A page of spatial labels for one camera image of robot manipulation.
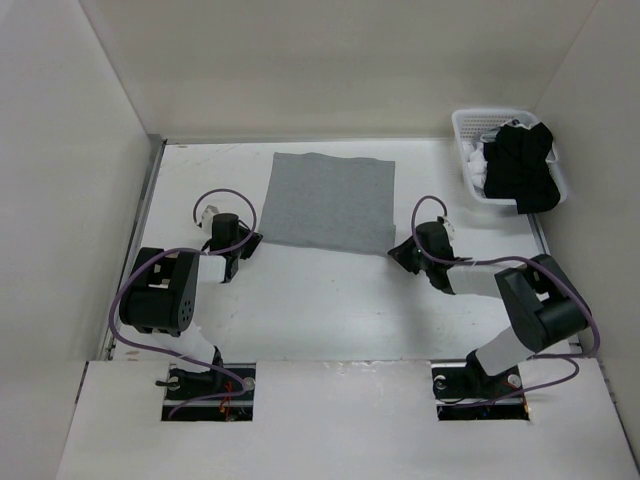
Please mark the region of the grey tank top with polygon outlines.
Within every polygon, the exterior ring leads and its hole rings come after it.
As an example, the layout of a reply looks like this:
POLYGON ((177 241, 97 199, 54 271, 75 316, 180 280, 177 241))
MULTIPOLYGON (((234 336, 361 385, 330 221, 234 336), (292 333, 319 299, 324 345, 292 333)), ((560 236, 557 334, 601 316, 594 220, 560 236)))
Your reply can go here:
POLYGON ((395 172, 393 161, 277 152, 259 232, 276 245, 384 256, 396 238, 395 172))

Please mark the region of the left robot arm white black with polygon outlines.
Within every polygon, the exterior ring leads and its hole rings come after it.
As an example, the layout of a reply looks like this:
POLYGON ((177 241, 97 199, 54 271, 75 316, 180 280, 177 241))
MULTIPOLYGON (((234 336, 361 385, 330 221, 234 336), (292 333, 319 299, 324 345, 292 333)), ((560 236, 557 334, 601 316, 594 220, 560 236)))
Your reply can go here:
POLYGON ((199 254, 174 252, 149 266, 123 294, 119 316, 123 324, 151 336, 162 350, 178 354, 179 368, 192 372, 190 386, 206 399, 224 387, 221 354, 194 320, 200 287, 226 284, 263 239, 234 213, 205 208, 196 222, 208 239, 199 254))

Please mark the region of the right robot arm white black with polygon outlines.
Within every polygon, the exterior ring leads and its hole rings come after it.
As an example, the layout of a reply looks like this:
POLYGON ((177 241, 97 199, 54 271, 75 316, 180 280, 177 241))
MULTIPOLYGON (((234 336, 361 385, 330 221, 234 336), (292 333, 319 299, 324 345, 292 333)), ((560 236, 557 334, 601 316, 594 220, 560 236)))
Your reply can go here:
POLYGON ((409 273, 425 273, 445 294, 502 301, 509 326, 466 358, 463 380, 475 395, 489 394, 510 368, 592 326, 588 306, 553 257, 457 257, 442 217, 415 227, 388 255, 409 273))

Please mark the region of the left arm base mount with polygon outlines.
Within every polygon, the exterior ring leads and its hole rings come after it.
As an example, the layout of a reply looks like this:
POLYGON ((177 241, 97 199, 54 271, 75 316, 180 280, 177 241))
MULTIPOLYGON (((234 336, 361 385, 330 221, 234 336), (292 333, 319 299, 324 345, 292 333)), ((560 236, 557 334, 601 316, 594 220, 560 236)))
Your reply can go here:
POLYGON ((157 380, 164 398, 164 422, 251 422, 254 414, 257 366, 226 364, 219 349, 213 363, 229 370, 236 379, 215 370, 192 372, 172 365, 165 380, 157 380))

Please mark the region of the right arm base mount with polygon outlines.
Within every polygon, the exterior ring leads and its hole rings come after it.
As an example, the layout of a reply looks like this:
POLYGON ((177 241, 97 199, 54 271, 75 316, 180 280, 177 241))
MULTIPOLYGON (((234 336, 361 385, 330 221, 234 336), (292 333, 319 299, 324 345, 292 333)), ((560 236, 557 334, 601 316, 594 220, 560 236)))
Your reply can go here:
POLYGON ((487 375, 469 354, 431 364, 432 391, 440 421, 529 420, 517 365, 487 375))

